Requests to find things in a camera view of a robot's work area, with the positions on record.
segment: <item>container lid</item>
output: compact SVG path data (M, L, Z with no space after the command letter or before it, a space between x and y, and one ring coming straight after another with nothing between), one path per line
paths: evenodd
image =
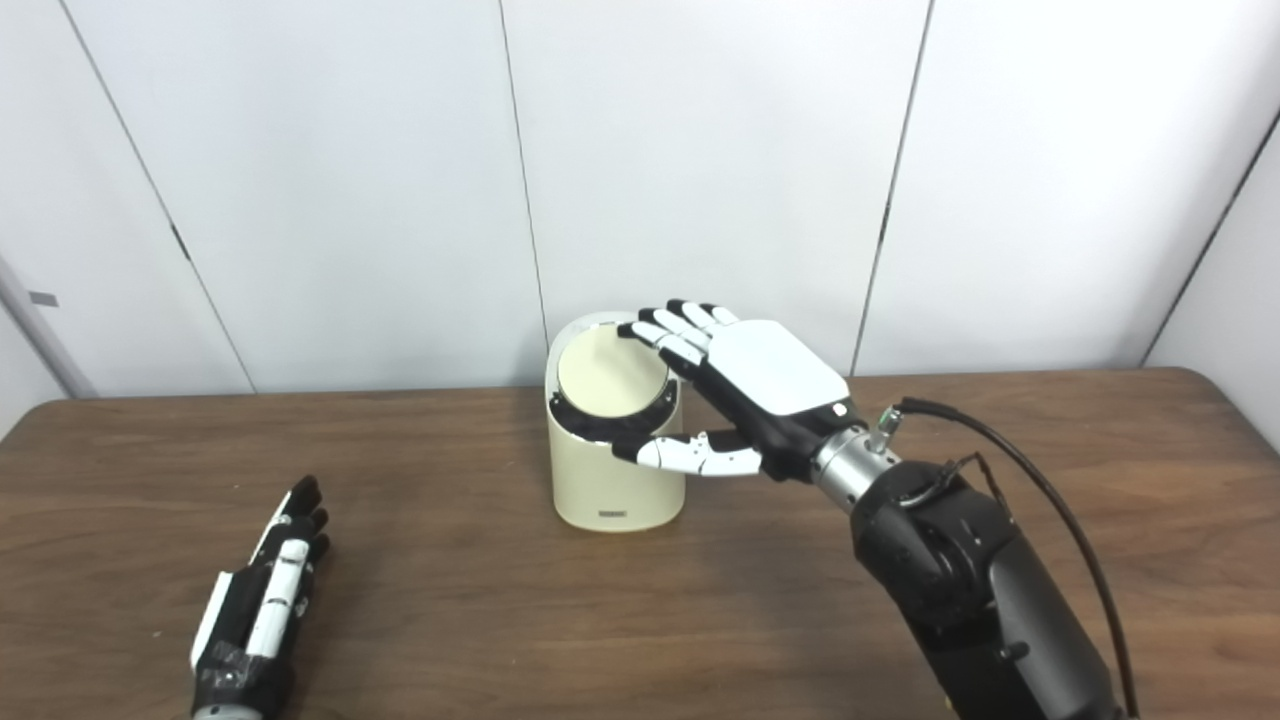
M599 324L573 337L557 366L561 392L596 418L625 418L649 407L667 387L667 364L617 324Z

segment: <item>wooden table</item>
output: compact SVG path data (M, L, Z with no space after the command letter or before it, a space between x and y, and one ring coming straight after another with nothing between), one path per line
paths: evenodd
M1147 719L1280 714L1280 459L1211 384L1132 370L855 387L865 409L904 393L988 420L1056 480L1111 578ZM713 423L690 405L686 427ZM590 534L552 509L545 432L524 388L40 407L0 443L0 717L186 717L214 575L306 473L334 551L293 717L950 717L814 488L694 479L675 523ZM913 419L896 448L941 461L980 445ZM1108 647L1066 532L1009 462L996 471Z

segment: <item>black arm joint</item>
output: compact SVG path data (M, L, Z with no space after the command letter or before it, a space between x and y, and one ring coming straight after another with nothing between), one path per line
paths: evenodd
M854 555L909 619L934 628L975 618L991 600L991 557L1018 528L989 497L932 462L900 462L850 515Z

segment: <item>silver cylinder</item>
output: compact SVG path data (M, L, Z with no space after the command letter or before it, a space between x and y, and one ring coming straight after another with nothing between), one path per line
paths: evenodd
M867 493L876 478L901 460L888 450L876 452L869 447L870 436L863 428L849 428L831 436L813 457L813 484L846 514Z

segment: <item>wire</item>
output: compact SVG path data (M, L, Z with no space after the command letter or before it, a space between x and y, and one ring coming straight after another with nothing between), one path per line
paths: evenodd
M1084 564L1089 568L1089 575L1093 577L1093 584L1098 589L1098 598L1102 601L1102 611L1107 616L1107 626L1111 630L1111 642L1115 646L1116 653L1116 666L1120 671L1120 685L1124 692L1125 711L1129 714L1129 717L1140 717L1138 715L1138 692L1133 680L1133 664L1129 660L1129 644L1125 642L1124 626L1120 623L1120 612L1116 610L1116 602L1111 596L1111 587L1107 584L1107 578L1102 573L1102 564L1098 561L1098 555L1093 551L1093 546L1089 543L1089 538L1085 537L1080 523L1075 519L1075 515L1071 512L1071 509L1068 507L1062 496L1059 495L1053 484L1044 477L1044 473L1041 473L1030 459L1023 454L1023 451L1018 450L1014 443L1005 439L1004 436L997 433L989 425L956 410L955 407L951 407L950 405L942 405L941 402L933 402L931 400L904 397L902 401L893 407L904 415L932 415L934 418L965 425L1002 450L1005 455L1007 455L1014 462L1018 464L1019 468L1023 469L1024 473L1027 473L1027 477L1030 478L1032 483L1034 483L1036 487L1044 493L1044 497L1048 498L1053 510L1057 510L1059 516L1062 518L1062 523L1066 524L1066 529L1070 530L1071 537L1075 539L1075 544L1080 548L1080 555L1084 556ZM986 461L979 459L979 466L983 465L986 465ZM991 468L984 468L984 473L989 473L989 470ZM992 488L995 488L995 480L991 479L989 483ZM1004 503L1004 495L1001 493L997 496L997 500L1001 500L1001 503Z
M982 477L987 479L987 488L991 489L991 497L996 498L996 502L998 502L1000 507L1004 509L1005 515L1010 520L1012 520L1014 514L1011 510L1009 510L1009 501L1005 500L1005 492L1000 489L998 484L996 484L996 475L992 474L991 465L987 464L987 459L983 457L980 452L973 452L970 455L965 455L964 457L961 457L959 462L950 466L948 475L959 474L960 470L964 470L965 465L973 462L974 460L978 461L978 468L982 470Z

